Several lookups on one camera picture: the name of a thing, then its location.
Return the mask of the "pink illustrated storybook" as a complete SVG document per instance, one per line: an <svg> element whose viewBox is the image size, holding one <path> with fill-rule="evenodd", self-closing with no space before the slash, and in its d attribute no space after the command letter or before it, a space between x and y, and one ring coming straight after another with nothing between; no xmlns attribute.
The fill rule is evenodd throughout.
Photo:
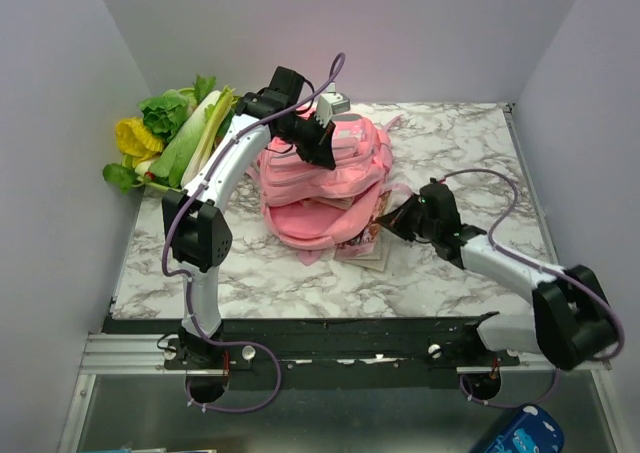
<svg viewBox="0 0 640 453"><path fill-rule="evenodd" d="M390 190L381 193L364 229L351 240L336 246L333 256L335 261L379 272L385 269L389 255L389 242L376 220L386 212L390 195Z"/></svg>

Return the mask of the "pink school backpack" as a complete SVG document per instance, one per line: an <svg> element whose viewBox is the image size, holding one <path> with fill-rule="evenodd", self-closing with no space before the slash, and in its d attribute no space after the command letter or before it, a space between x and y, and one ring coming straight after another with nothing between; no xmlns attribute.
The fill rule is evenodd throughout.
<svg viewBox="0 0 640 453"><path fill-rule="evenodd" d="M393 165L389 130L400 119L396 116L378 127L357 113L336 116L333 170L307 164L293 151L284 152L279 138L247 169L260 188L267 229L293 248L303 265L313 264L324 251L358 235L384 191L412 194L408 185L389 181ZM355 201L344 211L311 201L314 197L354 197Z"/></svg>

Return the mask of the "orange paperback book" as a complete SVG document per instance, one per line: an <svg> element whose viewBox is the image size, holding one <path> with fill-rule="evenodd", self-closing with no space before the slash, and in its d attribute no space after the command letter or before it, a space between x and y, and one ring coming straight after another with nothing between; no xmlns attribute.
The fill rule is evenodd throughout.
<svg viewBox="0 0 640 453"><path fill-rule="evenodd" d="M347 198L314 197L314 198L311 198L311 201L346 211L351 208L351 206L355 201L355 198L354 197L347 197Z"/></svg>

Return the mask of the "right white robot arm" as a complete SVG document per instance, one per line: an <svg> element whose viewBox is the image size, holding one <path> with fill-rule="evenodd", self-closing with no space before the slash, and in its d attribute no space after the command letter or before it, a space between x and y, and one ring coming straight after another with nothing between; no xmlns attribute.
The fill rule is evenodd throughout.
<svg viewBox="0 0 640 453"><path fill-rule="evenodd" d="M474 320L459 343L471 364L514 351L541 354L569 371L623 343L619 322L589 268L539 263L498 244L462 222L453 193L441 182L422 187L376 222L405 241L426 241L441 259L489 278L531 305L528 314L490 312Z"/></svg>

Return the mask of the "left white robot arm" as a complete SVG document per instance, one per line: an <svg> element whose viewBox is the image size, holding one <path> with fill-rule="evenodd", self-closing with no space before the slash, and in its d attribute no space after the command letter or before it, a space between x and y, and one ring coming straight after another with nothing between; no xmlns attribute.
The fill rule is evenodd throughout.
<svg viewBox="0 0 640 453"><path fill-rule="evenodd" d="M257 155L274 138L295 147L311 165L332 170L333 117L349 109L336 92L339 69L306 99L303 77L279 67L270 84L239 101L229 130L203 169L181 191L162 202L165 244L161 256L167 277L182 276L185 313L183 336L194 336L187 355L201 368L214 366L222 353L222 318L218 307L218 274L229 254L232 234L224 218L231 194Z"/></svg>

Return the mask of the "white napa cabbage toy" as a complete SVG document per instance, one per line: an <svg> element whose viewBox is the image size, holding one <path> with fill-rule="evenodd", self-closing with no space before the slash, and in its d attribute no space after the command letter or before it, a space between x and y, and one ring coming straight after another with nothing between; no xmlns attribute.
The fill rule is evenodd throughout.
<svg viewBox="0 0 640 453"><path fill-rule="evenodd" d="M209 93L147 173L170 188L185 187L206 165L229 129L237 99L225 86Z"/></svg>

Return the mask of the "green vegetable tray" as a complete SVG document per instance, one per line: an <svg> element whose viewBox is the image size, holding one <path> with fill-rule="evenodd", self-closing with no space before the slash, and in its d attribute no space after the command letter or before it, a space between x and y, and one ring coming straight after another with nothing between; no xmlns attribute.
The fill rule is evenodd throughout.
<svg viewBox="0 0 640 453"><path fill-rule="evenodd" d="M169 143L167 143L167 142L165 142L165 141L163 140L163 142L165 143L165 148L166 148L166 147L169 145L169 143L170 143L171 141L170 141ZM164 190L164 191L167 191L167 190L169 190L169 189L174 189L174 188L170 188L170 187L168 187L168 186L165 186L165 185L164 185L164 184L162 184L162 183L158 183L158 182L156 182L156 181L153 179L153 177L147 173L147 171L145 172L145 175L146 175L146 176L148 176L148 177L150 178L150 180L149 180L149 185L150 185L150 186L152 186L152 187L154 187L154 188L157 188L157 189L160 189L160 190Z"/></svg>

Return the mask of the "green lettuce toy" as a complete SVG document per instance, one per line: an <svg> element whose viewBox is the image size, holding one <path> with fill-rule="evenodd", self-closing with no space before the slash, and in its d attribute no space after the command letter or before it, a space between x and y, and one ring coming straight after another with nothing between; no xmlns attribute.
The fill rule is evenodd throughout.
<svg viewBox="0 0 640 453"><path fill-rule="evenodd" d="M214 90L215 76L196 76L190 87L169 89L138 103L143 124L151 133L169 143L197 106Z"/></svg>

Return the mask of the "yellow flower toy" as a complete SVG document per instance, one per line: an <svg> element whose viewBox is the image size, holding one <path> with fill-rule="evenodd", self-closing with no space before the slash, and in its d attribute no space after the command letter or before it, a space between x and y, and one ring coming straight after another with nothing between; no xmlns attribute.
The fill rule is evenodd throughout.
<svg viewBox="0 0 640 453"><path fill-rule="evenodd" d="M138 117L121 119L115 126L116 145L124 153L136 158L146 158L161 153L165 148L162 139Z"/></svg>

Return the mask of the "blue shark pencil case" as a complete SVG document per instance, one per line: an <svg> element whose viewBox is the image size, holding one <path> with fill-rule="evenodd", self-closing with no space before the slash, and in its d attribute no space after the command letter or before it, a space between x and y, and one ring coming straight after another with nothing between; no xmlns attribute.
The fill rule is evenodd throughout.
<svg viewBox="0 0 640 453"><path fill-rule="evenodd" d="M542 407L523 404L505 411L471 447L472 453L558 453L565 435Z"/></svg>

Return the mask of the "black mounting base rail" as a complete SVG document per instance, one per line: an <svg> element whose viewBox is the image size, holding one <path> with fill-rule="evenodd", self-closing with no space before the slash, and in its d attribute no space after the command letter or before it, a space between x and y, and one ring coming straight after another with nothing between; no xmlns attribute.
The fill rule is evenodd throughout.
<svg viewBox="0 0 640 453"><path fill-rule="evenodd" d="M103 331L119 340L155 339L161 372L233 390L455 388L459 373L490 376L519 365L474 338L476 317L226 319L209 345L179 320L118 320Z"/></svg>

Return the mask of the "aluminium frame rail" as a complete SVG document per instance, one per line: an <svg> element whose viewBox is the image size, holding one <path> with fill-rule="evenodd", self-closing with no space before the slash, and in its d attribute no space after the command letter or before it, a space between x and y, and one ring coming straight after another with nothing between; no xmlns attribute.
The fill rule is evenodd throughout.
<svg viewBox="0 0 640 453"><path fill-rule="evenodd" d="M87 338L80 363L86 375L162 374L164 356L158 335L95 334Z"/></svg>

